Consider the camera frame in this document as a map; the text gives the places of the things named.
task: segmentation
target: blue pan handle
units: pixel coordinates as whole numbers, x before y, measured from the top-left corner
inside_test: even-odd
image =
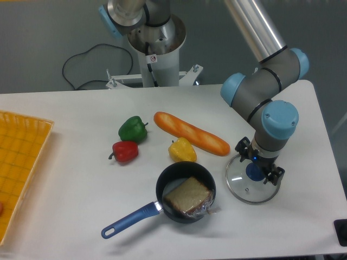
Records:
[[[130,226],[139,222],[140,220],[158,215],[159,213],[160,211],[157,209],[155,202],[151,202],[146,206],[143,206],[142,208],[138,209],[137,211],[130,213],[128,216],[104,228],[101,231],[101,236],[104,239],[108,239],[118,234],[119,232],[122,232],[123,230],[129,228]]]

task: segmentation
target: orange object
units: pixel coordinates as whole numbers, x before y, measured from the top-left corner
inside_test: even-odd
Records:
[[[27,191],[53,122],[0,110],[0,245]]]
[[[162,130],[176,137],[186,138],[192,145],[209,153],[225,156],[230,152],[230,146],[223,139],[193,126],[174,115],[166,112],[156,112],[154,122]]]

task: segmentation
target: silver cylinder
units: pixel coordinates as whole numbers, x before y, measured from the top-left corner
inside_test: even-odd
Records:
[[[258,143],[255,141],[255,138],[253,138],[252,140],[252,149],[253,150],[258,150],[258,155],[260,157],[263,157],[263,158],[267,158],[267,159],[272,159],[272,158],[276,158],[280,155],[280,151],[274,151],[274,152],[270,152],[270,151],[267,151],[265,149],[263,149],[260,145],[258,145]]]
[[[170,19],[170,0],[147,0],[149,12],[148,26],[160,26]]]
[[[107,10],[112,19],[122,26],[133,26],[143,16],[146,0],[109,0]]]
[[[138,53],[144,87],[154,87],[146,54],[157,55],[157,61],[151,67],[159,86],[179,85],[179,49],[185,37],[184,23],[175,15],[171,15],[171,19],[160,27],[144,24],[128,34],[130,45]]]
[[[259,62],[286,46],[260,1],[224,2]]]

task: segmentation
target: orange tray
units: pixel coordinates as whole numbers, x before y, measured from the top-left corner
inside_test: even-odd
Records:
[[[54,122],[0,110],[0,245],[19,208]]]

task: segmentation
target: green bell pepper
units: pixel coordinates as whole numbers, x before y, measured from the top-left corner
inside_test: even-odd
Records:
[[[137,115],[132,116],[120,127],[118,135],[122,141],[142,142],[147,137],[146,125]]]

